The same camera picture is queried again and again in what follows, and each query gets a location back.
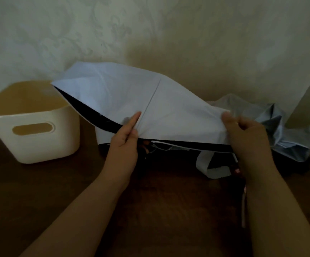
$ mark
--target wooden table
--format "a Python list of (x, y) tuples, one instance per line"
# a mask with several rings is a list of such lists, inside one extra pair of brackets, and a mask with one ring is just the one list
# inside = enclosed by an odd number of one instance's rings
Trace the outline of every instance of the wooden table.
[[(20, 164), (0, 141), (0, 256), (18, 256), (99, 174), (93, 126), (66, 158)], [(287, 178), (310, 221), (310, 171)], [(240, 227), (242, 187), (209, 180), (186, 151), (158, 152), (135, 170), (97, 256), (249, 256)]]

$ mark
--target plastic container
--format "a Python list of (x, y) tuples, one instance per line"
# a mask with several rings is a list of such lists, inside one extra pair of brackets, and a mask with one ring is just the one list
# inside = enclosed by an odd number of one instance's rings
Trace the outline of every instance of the plastic container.
[(21, 163), (65, 157), (80, 146), (79, 115), (50, 81), (14, 83), (0, 92), (0, 139)]

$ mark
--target person's right hand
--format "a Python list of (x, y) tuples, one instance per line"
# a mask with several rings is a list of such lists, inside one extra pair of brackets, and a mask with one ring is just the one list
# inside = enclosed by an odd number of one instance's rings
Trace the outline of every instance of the person's right hand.
[(262, 124), (242, 116), (235, 118), (229, 112), (224, 112), (221, 119), (242, 171), (274, 165), (267, 132)]

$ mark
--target bin handle hole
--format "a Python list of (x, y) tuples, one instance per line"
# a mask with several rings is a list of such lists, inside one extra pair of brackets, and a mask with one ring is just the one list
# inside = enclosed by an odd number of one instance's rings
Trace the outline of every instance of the bin handle hole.
[(24, 136), (38, 133), (49, 133), (54, 129), (50, 123), (36, 123), (27, 125), (18, 125), (13, 127), (12, 132), (16, 135)]

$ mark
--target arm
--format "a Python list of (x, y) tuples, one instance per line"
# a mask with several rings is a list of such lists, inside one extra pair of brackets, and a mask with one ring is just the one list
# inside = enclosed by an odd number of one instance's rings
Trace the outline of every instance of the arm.
[(310, 225), (277, 171), (260, 123), (222, 116), (247, 182), (254, 256), (310, 257)]
[(100, 175), (34, 241), (21, 257), (94, 256), (118, 198), (137, 161), (136, 113), (112, 138)]

